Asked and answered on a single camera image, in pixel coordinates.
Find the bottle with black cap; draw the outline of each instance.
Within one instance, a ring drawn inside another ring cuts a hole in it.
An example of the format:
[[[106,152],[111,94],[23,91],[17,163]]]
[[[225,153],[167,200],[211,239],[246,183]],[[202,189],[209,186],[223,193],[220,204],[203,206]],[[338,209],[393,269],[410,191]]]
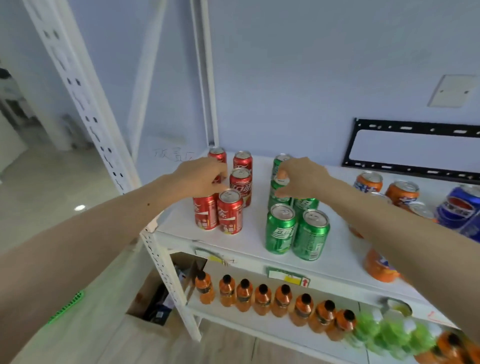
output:
[[[208,273],[200,270],[195,277],[195,287],[200,292],[200,302],[211,304],[215,299],[215,291],[212,287],[212,279]]]
[[[345,334],[353,331],[356,323],[355,314],[352,311],[340,310],[325,332],[331,341],[340,341]]]
[[[308,293],[298,296],[295,301],[293,312],[289,313],[290,320],[295,326],[304,326],[313,311],[313,300]]]
[[[248,279],[242,279],[237,286],[236,307],[240,312],[247,312],[252,305],[253,286]]]
[[[336,309],[335,303],[331,300],[326,300],[320,302],[315,309],[315,312],[310,315],[308,320],[308,326],[312,329],[313,332],[321,334],[327,330],[328,325],[330,325],[335,319]]]
[[[218,283],[218,291],[220,292],[220,303],[225,307],[233,306],[237,300],[235,294],[235,280],[226,274]]]
[[[272,301],[272,291],[266,284],[261,284],[255,290],[255,302],[253,309],[260,316],[265,316],[270,312],[270,303]]]
[[[288,284],[282,284],[275,291],[275,297],[272,303],[272,314],[277,317],[283,317],[288,312],[288,305],[292,301],[292,292]]]

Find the sprite can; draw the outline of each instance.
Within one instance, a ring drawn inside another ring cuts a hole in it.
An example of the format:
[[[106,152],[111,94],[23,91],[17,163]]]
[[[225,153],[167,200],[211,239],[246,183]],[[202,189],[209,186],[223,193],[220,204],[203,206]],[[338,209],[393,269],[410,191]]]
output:
[[[285,160],[292,158],[290,154],[280,153],[278,156],[275,157],[273,160],[273,167],[272,167],[272,179],[275,178],[276,173],[278,172],[278,166]]]
[[[293,209],[295,210],[295,214],[297,218],[303,216],[303,212],[308,210],[309,208],[317,209],[318,207],[318,200],[316,198],[294,198],[293,199]]]
[[[266,248],[274,254],[284,254],[290,249],[297,226],[295,211],[290,206],[275,204],[267,216]]]
[[[324,212],[313,208],[306,210],[299,222],[293,252],[303,260],[318,259],[329,231],[330,222]]]
[[[274,177],[270,182],[270,196],[268,197],[268,211],[275,204],[284,204],[289,205],[292,202],[291,197],[277,197],[275,196],[275,191],[280,187],[286,186],[289,182],[289,179],[279,180],[277,177]]]

